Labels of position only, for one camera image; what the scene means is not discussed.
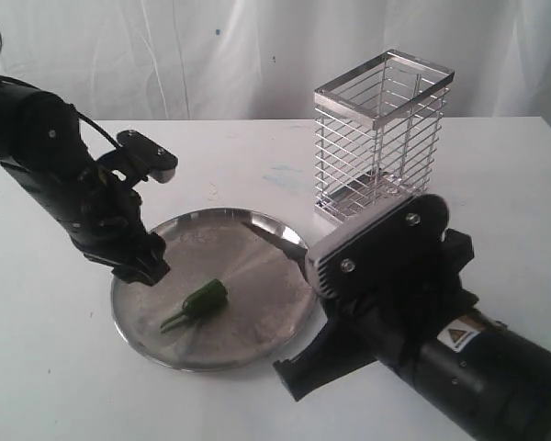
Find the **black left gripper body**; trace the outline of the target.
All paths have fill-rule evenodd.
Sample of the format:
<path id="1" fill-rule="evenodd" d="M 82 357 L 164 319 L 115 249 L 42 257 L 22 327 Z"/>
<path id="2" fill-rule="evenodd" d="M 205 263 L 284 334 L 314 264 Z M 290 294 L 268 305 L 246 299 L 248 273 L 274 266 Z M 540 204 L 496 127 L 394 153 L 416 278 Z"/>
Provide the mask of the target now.
<path id="1" fill-rule="evenodd" d="M 112 267 L 135 266 L 149 233 L 141 220 L 141 198 L 115 169 L 119 153 L 110 156 L 99 163 L 87 153 L 46 153 L 0 165 L 86 258 Z"/>

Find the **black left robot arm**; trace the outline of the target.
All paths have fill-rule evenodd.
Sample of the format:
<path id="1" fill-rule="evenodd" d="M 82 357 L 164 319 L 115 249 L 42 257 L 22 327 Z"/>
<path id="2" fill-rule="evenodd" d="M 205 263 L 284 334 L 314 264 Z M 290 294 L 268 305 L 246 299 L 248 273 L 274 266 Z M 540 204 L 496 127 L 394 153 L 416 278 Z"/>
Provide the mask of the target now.
<path id="1" fill-rule="evenodd" d="M 0 166 L 68 233 L 90 261 L 127 282 L 158 283 L 170 266 L 165 241 L 148 232 L 135 186 L 166 183 L 178 159 L 135 130 L 94 159 L 83 116 L 51 92 L 0 76 Z"/>

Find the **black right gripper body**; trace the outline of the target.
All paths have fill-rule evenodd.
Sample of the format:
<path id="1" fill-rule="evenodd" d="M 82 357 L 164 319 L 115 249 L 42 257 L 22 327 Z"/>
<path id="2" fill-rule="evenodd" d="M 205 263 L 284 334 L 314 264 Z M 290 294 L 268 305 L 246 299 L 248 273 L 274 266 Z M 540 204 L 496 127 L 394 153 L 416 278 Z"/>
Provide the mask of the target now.
<path id="1" fill-rule="evenodd" d="M 459 276 L 473 257 L 471 237 L 449 229 L 436 255 L 401 269 L 380 288 L 325 301 L 327 322 L 315 339 L 273 364 L 280 381 L 296 401 L 375 362 L 411 381 L 423 345 L 477 303 Z"/>

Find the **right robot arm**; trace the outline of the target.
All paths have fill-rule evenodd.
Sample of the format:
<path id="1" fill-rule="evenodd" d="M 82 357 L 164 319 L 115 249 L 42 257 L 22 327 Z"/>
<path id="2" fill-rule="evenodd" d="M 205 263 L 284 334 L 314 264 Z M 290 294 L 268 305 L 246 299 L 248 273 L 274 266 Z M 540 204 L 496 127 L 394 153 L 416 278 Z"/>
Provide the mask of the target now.
<path id="1" fill-rule="evenodd" d="M 477 308 L 459 273 L 471 238 L 447 230 L 424 276 L 328 300 L 327 321 L 274 364 L 296 400 L 378 362 L 477 440 L 551 440 L 551 352 Z"/>

